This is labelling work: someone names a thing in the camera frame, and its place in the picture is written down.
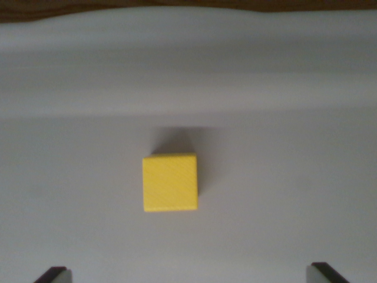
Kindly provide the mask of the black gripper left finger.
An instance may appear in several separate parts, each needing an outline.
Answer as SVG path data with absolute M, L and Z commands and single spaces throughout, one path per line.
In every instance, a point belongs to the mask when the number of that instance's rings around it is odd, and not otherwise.
M 52 266 L 34 283 L 72 283 L 72 271 L 65 266 Z

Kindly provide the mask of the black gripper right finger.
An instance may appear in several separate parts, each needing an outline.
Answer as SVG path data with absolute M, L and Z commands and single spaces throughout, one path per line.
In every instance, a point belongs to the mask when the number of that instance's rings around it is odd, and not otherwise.
M 313 262 L 306 267 L 306 283 L 349 283 L 327 262 Z

